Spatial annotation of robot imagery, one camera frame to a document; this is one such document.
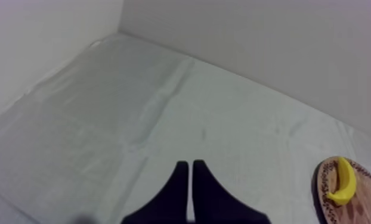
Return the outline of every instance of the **wooden plate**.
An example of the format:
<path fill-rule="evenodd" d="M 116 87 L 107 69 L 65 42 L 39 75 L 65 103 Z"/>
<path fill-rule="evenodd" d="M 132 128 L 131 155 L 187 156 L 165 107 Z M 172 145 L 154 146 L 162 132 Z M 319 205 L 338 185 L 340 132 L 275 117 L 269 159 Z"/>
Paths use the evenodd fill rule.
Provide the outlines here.
<path fill-rule="evenodd" d="M 347 159 L 354 168 L 357 178 L 357 191 L 345 206 L 337 206 L 326 197 L 329 192 L 338 189 L 338 157 L 323 161 L 317 173 L 317 196 L 324 219 L 328 224 L 371 223 L 371 174 L 358 163 Z"/>

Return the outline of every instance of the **yellow banana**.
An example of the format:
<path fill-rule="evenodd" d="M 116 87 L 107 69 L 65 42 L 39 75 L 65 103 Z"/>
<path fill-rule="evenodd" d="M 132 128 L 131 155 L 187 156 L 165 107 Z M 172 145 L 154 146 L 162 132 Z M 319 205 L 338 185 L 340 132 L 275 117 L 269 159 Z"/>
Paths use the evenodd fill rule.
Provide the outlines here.
<path fill-rule="evenodd" d="M 343 157 L 339 157 L 338 175 L 340 183 L 339 190 L 334 194 L 328 192 L 327 197 L 336 204 L 343 206 L 352 199 L 357 189 L 357 179 L 355 178 L 354 169 Z"/>

